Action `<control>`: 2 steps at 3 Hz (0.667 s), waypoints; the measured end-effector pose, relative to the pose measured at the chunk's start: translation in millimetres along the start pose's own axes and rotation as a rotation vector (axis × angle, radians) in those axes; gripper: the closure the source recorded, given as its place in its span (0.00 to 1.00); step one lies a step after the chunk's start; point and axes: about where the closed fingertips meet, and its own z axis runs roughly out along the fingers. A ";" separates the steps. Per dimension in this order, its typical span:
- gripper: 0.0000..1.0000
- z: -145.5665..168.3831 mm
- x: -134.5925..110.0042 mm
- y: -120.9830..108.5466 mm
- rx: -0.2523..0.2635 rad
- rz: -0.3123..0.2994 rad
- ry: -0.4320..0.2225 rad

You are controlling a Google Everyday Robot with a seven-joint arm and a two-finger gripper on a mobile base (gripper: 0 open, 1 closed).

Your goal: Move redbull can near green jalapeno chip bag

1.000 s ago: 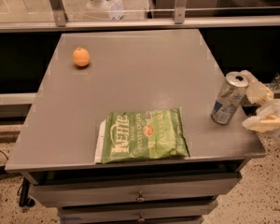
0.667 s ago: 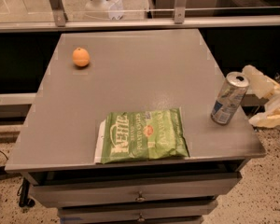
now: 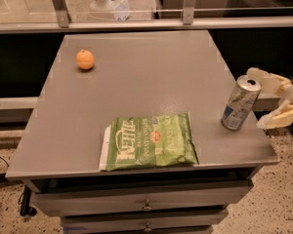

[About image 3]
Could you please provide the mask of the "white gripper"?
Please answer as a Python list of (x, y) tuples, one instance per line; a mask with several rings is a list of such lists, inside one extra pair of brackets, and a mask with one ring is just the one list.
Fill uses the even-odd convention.
[(293, 124), (293, 85), (291, 81), (286, 77), (268, 73), (268, 71), (256, 67), (250, 67), (246, 74), (261, 83), (263, 94), (282, 95), (279, 101), (280, 106), (262, 116), (256, 126), (262, 130), (268, 130)]

